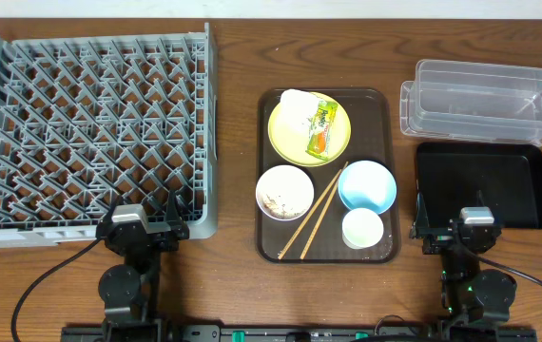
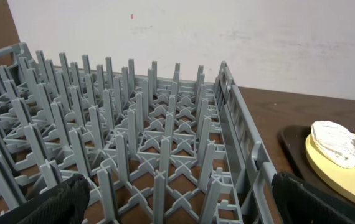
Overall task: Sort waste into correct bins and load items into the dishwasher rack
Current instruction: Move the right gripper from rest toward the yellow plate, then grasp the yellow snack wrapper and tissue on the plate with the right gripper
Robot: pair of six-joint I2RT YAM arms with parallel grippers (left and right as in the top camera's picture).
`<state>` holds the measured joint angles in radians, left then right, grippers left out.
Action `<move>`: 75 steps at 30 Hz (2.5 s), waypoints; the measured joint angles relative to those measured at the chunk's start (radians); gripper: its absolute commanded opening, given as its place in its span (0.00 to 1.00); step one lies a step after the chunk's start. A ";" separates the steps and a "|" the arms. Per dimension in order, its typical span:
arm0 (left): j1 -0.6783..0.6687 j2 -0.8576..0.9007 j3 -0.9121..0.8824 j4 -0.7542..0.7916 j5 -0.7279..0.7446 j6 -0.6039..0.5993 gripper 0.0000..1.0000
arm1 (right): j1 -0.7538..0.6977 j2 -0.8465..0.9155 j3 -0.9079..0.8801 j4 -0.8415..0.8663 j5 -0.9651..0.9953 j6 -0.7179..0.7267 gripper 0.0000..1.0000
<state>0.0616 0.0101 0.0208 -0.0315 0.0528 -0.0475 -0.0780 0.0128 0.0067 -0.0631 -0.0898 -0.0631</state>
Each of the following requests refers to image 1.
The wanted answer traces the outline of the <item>white bowl with food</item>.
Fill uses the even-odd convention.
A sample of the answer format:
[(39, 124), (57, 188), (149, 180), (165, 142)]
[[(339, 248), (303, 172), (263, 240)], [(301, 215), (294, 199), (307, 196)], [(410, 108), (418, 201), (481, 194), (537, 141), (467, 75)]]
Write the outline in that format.
[(278, 165), (265, 171), (256, 184), (256, 202), (271, 219), (298, 219), (312, 206), (315, 189), (310, 177), (292, 165)]

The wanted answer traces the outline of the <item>green snack wrapper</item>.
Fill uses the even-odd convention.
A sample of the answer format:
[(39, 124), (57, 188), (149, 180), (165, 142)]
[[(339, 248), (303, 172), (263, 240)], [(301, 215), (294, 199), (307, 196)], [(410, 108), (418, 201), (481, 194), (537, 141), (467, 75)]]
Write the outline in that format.
[(310, 119), (309, 141), (305, 152), (317, 159), (327, 161), (329, 156), (329, 135), (338, 110), (338, 104), (320, 100), (317, 110)]

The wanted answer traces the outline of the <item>white napkin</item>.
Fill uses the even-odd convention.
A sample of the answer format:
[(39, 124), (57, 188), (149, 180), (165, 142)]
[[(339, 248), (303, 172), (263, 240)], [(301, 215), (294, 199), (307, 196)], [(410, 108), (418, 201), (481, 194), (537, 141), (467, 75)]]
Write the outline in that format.
[(307, 133), (320, 98), (313, 93), (288, 89), (282, 92), (278, 121), (299, 133)]

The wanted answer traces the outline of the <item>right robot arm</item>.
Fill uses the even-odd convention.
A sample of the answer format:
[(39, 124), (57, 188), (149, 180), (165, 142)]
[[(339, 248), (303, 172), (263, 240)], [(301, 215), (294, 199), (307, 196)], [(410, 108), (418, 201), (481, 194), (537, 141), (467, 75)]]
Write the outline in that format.
[(447, 225), (431, 226), (422, 194), (416, 197), (416, 218), (410, 238), (422, 241), (422, 253), (439, 255), (442, 263), (441, 302), (449, 315), (437, 323), (446, 341), (497, 341), (499, 327), (510, 318), (517, 284), (504, 272), (480, 267), (480, 255), (494, 247), (502, 226), (491, 209), (462, 208)]

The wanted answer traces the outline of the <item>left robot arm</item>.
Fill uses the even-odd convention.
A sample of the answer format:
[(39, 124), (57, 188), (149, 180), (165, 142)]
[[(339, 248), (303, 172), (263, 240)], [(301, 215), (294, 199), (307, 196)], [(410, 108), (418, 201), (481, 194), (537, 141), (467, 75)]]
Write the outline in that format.
[(167, 198), (161, 227), (153, 227), (141, 204), (116, 199), (96, 226), (96, 237), (122, 257), (101, 276), (98, 292), (105, 304), (105, 341), (172, 341), (171, 323), (158, 315), (162, 254), (175, 252), (189, 238), (176, 196)]

